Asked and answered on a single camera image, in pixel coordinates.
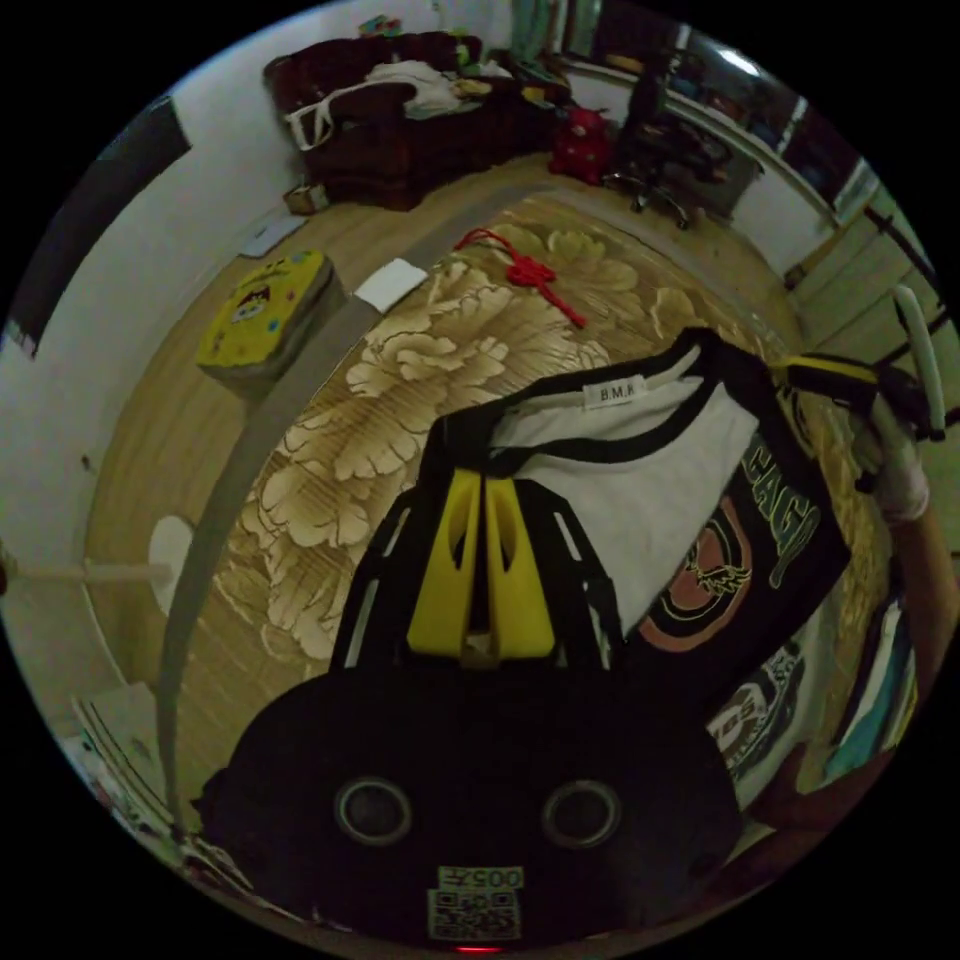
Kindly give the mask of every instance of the yellow plastic part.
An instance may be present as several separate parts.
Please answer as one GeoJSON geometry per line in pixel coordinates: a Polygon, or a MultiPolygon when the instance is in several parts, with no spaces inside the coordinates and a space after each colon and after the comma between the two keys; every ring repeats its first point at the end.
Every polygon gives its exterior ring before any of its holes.
{"type": "Polygon", "coordinates": [[[864,383],[877,383],[876,371],[857,363],[843,363],[839,360],[824,360],[820,357],[787,357],[785,360],[770,364],[771,370],[790,376],[791,368],[803,367],[808,370],[819,370],[826,374],[835,374],[843,378],[862,380],[864,383]]]}
{"type": "Polygon", "coordinates": [[[479,473],[454,471],[407,631],[407,642],[414,653],[460,659],[470,625],[482,492],[483,477],[479,473]],[[462,550],[458,551],[461,541],[462,550]]]}
{"type": "Polygon", "coordinates": [[[490,627],[500,660],[548,656],[555,639],[513,480],[486,481],[490,627]]]}
{"type": "Polygon", "coordinates": [[[305,250],[248,274],[204,334],[197,364],[244,367],[268,360],[325,262],[318,250],[305,250]]]}

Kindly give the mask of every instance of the cartoon print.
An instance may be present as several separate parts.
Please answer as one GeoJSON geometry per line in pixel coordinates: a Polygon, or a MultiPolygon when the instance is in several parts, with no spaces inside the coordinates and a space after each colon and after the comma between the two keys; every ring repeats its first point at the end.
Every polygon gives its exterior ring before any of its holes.
{"type": "Polygon", "coordinates": [[[797,711],[806,667],[793,640],[746,682],[708,725],[734,780],[765,759],[797,711]]]}
{"type": "Polygon", "coordinates": [[[262,287],[255,287],[237,305],[230,322],[240,323],[241,320],[249,320],[251,317],[263,313],[269,303],[270,287],[266,284],[262,287]]]}

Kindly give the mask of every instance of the curtain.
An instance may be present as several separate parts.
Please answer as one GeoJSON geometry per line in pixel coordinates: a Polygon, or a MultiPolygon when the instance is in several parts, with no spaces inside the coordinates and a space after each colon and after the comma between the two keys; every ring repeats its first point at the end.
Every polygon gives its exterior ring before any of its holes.
{"type": "Polygon", "coordinates": [[[547,46],[550,29],[551,0],[513,0],[513,41],[510,53],[514,60],[530,67],[547,46]]]}

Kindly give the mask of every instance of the person's hand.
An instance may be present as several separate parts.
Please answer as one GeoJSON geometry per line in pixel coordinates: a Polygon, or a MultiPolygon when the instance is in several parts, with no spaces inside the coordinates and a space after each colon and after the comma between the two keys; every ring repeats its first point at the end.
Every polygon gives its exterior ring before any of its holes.
{"type": "Polygon", "coordinates": [[[874,498],[883,519],[891,526],[919,519],[930,504],[930,485],[911,428],[879,395],[869,422],[853,415],[850,421],[854,459],[877,477],[874,498]]]}

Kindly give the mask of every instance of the dark brown couch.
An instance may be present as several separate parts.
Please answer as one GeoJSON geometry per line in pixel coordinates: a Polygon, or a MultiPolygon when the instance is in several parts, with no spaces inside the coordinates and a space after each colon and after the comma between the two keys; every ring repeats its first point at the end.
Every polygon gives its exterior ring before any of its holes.
{"type": "MultiPolygon", "coordinates": [[[[378,63],[421,60],[442,72],[457,71],[457,44],[476,61],[481,42],[447,33],[327,40],[271,61],[264,79],[281,116],[361,83],[378,63]]],[[[487,80],[493,90],[468,113],[408,119],[409,84],[382,84],[337,97],[331,104],[336,132],[320,146],[298,151],[311,183],[331,200],[370,201],[409,210],[424,194],[465,173],[551,146],[555,114],[529,103],[514,80],[487,80]]],[[[557,90],[546,91],[548,99],[557,90]]],[[[305,128],[312,136],[312,119],[305,128]]]]}

